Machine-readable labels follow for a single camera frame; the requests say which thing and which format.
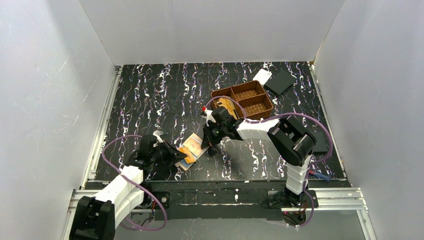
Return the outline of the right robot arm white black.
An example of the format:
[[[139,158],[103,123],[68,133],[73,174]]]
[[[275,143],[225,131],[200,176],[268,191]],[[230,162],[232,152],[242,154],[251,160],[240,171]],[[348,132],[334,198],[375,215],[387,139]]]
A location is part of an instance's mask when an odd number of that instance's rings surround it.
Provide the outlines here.
[[[287,164],[285,190],[300,196],[306,189],[307,170],[316,137],[293,116],[271,120],[235,119],[225,107],[203,108],[202,149],[211,148],[225,137],[232,140],[261,140],[272,143]]]

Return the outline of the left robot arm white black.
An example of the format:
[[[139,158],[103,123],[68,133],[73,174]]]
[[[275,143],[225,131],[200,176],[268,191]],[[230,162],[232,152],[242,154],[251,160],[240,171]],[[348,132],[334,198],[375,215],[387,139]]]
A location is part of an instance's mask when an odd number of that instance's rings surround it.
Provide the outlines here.
[[[148,195],[162,211],[164,222],[156,231],[163,229],[168,221],[166,209],[151,191],[142,186],[144,163],[170,163],[184,160],[188,155],[173,147],[156,134],[139,135],[139,150],[136,159],[130,160],[123,168],[118,168],[101,152],[103,160],[115,169],[117,177],[93,196],[82,196],[74,212],[68,238],[70,240],[112,240],[116,229],[127,220],[135,229],[150,231],[148,226],[134,223],[130,213],[143,203]]]

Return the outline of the brown woven divided basket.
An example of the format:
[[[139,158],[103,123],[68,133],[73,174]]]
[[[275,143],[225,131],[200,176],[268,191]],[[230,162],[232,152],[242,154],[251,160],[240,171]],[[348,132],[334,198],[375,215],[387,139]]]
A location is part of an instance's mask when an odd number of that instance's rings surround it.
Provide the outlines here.
[[[268,93],[257,80],[218,89],[212,91],[210,95],[212,98],[226,96],[237,101],[246,111],[247,118],[251,120],[267,119],[274,110]]]

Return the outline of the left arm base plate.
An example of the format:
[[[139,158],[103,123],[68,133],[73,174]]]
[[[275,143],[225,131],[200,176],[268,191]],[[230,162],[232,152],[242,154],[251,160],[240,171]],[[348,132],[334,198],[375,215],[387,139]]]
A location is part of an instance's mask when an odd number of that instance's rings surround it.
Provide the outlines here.
[[[171,194],[169,191],[153,191],[152,194],[158,199],[164,209],[168,209],[170,207]],[[156,203],[149,194],[144,193],[143,202],[140,204],[140,207],[142,209],[152,209],[153,205],[155,210],[160,209],[158,203]]]

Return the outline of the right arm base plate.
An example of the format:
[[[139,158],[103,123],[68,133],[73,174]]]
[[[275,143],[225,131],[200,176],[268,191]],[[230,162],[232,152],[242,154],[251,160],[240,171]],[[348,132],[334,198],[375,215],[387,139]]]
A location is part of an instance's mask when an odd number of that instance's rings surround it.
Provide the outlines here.
[[[266,209],[304,208],[319,207],[318,197],[314,190],[307,190],[296,195],[289,190],[270,190],[267,192],[262,205]]]

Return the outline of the gold credit card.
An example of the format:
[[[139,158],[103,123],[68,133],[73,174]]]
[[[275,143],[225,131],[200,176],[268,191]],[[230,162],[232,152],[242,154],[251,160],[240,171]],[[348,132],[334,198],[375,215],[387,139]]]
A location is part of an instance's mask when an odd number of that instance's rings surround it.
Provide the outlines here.
[[[226,108],[229,114],[236,120],[239,118],[234,103],[230,99],[220,97],[218,99],[217,106]]]

